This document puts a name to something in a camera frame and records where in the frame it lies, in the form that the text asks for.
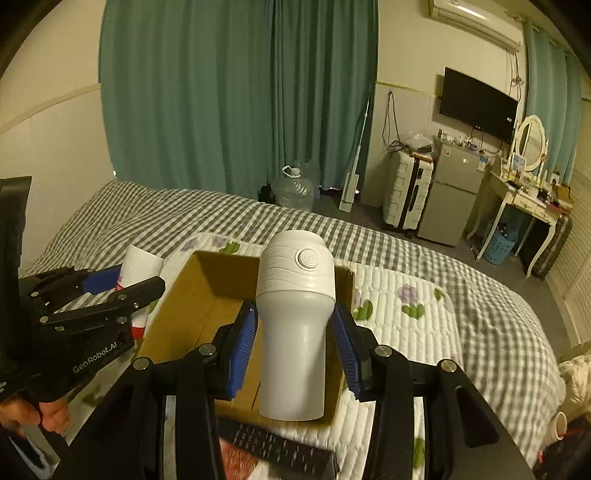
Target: tv remote control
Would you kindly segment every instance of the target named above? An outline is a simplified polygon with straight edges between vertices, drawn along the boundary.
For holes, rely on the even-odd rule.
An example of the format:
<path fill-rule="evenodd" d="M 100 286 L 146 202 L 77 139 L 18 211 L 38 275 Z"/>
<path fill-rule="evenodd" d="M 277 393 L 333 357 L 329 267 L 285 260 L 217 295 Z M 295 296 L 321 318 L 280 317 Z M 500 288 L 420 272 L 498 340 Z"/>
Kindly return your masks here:
<path fill-rule="evenodd" d="M 334 480 L 335 453 L 288 440 L 263 427 L 218 417 L 220 438 L 275 466 L 283 480 Z"/>

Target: gray floor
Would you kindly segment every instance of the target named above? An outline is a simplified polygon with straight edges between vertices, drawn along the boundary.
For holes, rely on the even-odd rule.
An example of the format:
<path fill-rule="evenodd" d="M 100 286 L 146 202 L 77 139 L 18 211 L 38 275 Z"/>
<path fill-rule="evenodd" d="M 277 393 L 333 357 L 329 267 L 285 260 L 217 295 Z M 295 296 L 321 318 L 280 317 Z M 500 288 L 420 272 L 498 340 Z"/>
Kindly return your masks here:
<path fill-rule="evenodd" d="M 379 230 L 388 235 L 406 239 L 404 234 L 394 232 L 389 229 L 382 218 L 382 210 L 366 205 L 361 205 L 356 201 L 350 213 L 339 210 L 339 198 L 321 195 L 319 200 L 314 203 L 314 211 L 321 215 L 338 218 L 352 222 L 360 226 L 368 227 L 373 230 Z M 558 306 L 552 297 L 548 285 L 539 278 L 525 278 L 521 260 L 511 255 L 501 265 L 492 265 L 486 260 L 476 261 L 475 254 L 471 250 L 471 245 L 463 238 L 460 244 L 453 247 L 435 244 L 418 238 L 410 240 L 413 243 L 431 248 L 444 255 L 455 258 L 460 262 L 483 272 L 484 274 L 498 280 L 509 287 L 514 292 L 521 295 L 534 309 L 540 319 L 545 334 L 554 349 L 555 355 L 560 355 L 570 348 L 569 338 L 560 316 Z"/>

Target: white bottle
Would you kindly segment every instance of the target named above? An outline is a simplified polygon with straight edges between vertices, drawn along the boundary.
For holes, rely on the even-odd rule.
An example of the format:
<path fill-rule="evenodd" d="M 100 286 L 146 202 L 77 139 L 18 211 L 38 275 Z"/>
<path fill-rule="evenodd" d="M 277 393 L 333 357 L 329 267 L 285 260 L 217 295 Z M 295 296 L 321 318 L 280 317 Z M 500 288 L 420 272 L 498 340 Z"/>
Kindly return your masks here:
<path fill-rule="evenodd" d="M 326 325 L 335 298 L 335 262 L 321 237 L 291 230 L 271 239 L 256 282 L 261 415 L 302 421 L 324 414 Z"/>
<path fill-rule="evenodd" d="M 121 290 L 149 278 L 157 277 L 162 272 L 163 264 L 164 259 L 130 245 L 125 253 L 115 290 Z M 149 311 L 149 306 L 144 307 L 131 316 L 131 333 L 135 340 L 144 336 Z"/>

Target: white wall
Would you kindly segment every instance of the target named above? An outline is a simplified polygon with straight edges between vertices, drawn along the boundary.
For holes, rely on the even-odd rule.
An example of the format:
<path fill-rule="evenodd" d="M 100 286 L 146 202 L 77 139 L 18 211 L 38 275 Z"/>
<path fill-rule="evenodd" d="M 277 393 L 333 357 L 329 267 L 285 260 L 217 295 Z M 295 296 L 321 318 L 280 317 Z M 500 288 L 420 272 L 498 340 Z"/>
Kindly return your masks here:
<path fill-rule="evenodd" d="M 500 8 L 501 11 L 506 9 L 512 14 L 519 15 L 522 18 L 529 18 L 534 25 L 543 28 L 548 32 L 548 35 L 553 40 L 556 40 L 564 48 L 571 50 L 569 44 L 564 39 L 558 28 L 552 23 L 552 21 L 540 12 L 530 0 L 494 0 L 496 7 Z"/>
<path fill-rule="evenodd" d="M 472 3 L 478 3 L 498 16 L 504 15 L 504 9 L 497 4 L 486 0 Z M 524 48 L 517 57 L 519 75 L 527 81 Z M 466 73 L 509 93 L 511 64 L 504 49 L 476 35 L 431 19 L 427 0 L 379 0 L 378 82 L 393 86 L 376 86 L 362 203 L 381 206 L 383 202 L 388 156 L 382 141 L 382 128 L 388 91 L 391 90 L 396 98 L 401 135 L 416 130 L 434 135 L 440 128 L 454 135 L 470 134 L 471 128 L 467 125 L 438 113 L 439 103 L 436 97 L 441 95 L 445 67 Z M 518 118 L 522 117 L 525 95 L 524 86 Z M 518 96 L 515 87 L 512 88 L 511 96 Z M 474 139 L 479 143 L 480 133 L 475 132 Z M 485 135 L 483 147 L 496 151 L 499 141 Z"/>
<path fill-rule="evenodd" d="M 100 91 L 43 110 L 0 135 L 0 178 L 32 175 L 22 263 L 107 182 L 113 167 Z"/>
<path fill-rule="evenodd" d="M 24 264 L 113 179 L 98 51 L 105 0 L 63 0 L 0 79 L 0 178 L 32 175 Z"/>
<path fill-rule="evenodd" d="M 33 29 L 0 79 L 0 132 L 39 104 L 98 83 L 105 3 L 63 0 Z"/>

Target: red object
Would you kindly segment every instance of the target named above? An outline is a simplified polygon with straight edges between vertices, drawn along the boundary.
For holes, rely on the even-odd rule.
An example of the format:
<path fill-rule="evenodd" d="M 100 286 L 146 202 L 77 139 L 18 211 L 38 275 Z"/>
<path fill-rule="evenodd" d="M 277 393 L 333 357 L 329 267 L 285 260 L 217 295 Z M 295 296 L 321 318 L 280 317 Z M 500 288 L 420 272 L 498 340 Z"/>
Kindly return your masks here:
<path fill-rule="evenodd" d="M 571 430 L 567 430 L 565 432 L 564 435 L 562 435 L 562 438 L 564 437 L 569 437 L 571 435 L 577 435 L 578 433 L 584 432 L 584 429 L 571 429 Z"/>
<path fill-rule="evenodd" d="M 220 439 L 223 467 L 228 480 L 246 480 L 255 469 L 258 459 L 250 453 Z"/>
<path fill-rule="evenodd" d="M 133 335 L 134 340 L 139 340 L 144 336 L 145 327 L 131 327 L 131 335 Z"/>

